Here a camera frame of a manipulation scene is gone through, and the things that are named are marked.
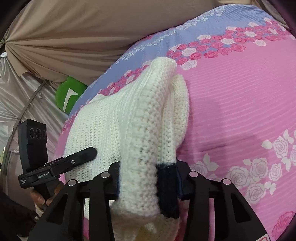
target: camera lens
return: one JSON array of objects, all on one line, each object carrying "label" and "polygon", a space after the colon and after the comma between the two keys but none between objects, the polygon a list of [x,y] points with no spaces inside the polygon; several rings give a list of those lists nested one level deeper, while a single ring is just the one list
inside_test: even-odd
[{"label": "camera lens", "polygon": [[35,132],[33,130],[33,128],[30,129],[30,137],[33,139],[35,136]]},{"label": "camera lens", "polygon": [[36,137],[37,137],[38,140],[41,139],[41,130],[40,129],[36,130]]}]

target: white satin curtain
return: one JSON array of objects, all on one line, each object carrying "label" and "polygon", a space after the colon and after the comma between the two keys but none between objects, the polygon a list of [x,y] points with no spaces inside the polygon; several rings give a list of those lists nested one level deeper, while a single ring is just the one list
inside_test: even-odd
[{"label": "white satin curtain", "polygon": [[[25,107],[30,97],[40,85],[33,76],[28,73],[20,77],[14,71],[5,53],[0,58],[0,152],[7,145],[12,134],[17,117]],[[49,160],[52,160],[55,146],[62,131],[63,123],[67,115],[55,104],[55,90],[45,84],[26,109],[21,121],[33,119],[47,126],[47,152]],[[15,132],[9,147],[10,156],[7,167],[7,176],[3,180],[3,191],[14,201],[30,209],[34,204],[29,196],[29,190],[21,189],[18,176],[22,174],[20,163],[17,131]]]}]

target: green round object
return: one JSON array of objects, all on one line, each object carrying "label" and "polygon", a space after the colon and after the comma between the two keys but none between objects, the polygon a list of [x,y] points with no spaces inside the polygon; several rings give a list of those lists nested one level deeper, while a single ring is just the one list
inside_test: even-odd
[{"label": "green round object", "polygon": [[75,105],[78,98],[87,89],[87,85],[68,77],[57,89],[56,92],[56,104],[57,106],[67,114],[70,114],[73,106]]}]

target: silver screw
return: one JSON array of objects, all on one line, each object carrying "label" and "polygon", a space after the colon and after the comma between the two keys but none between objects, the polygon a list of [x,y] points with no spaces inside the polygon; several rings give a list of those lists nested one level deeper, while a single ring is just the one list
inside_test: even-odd
[{"label": "silver screw", "polygon": [[195,172],[195,171],[191,171],[191,172],[189,173],[189,176],[190,176],[190,177],[197,177],[197,176],[198,176],[198,173]]},{"label": "silver screw", "polygon": [[102,178],[108,178],[110,176],[110,173],[109,172],[103,172],[102,174],[101,174],[101,177]]},{"label": "silver screw", "polygon": [[225,185],[230,185],[231,184],[231,181],[229,179],[225,178],[225,179],[223,179],[223,183]]},{"label": "silver screw", "polygon": [[68,185],[70,187],[74,186],[75,184],[77,183],[77,181],[75,179],[71,179],[69,182],[68,182]]}]

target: human hand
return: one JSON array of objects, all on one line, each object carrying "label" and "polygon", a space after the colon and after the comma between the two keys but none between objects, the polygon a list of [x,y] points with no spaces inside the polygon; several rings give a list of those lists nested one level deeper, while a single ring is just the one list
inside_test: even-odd
[{"label": "human hand", "polygon": [[[49,206],[49,204],[53,201],[55,196],[60,192],[60,190],[63,188],[64,184],[62,181],[59,182],[57,187],[54,190],[54,196],[46,200],[46,205]],[[37,192],[35,189],[33,189],[30,193],[30,196],[34,203],[39,207],[40,209],[43,209],[43,206],[45,204],[44,198],[41,196],[39,192]]]}]

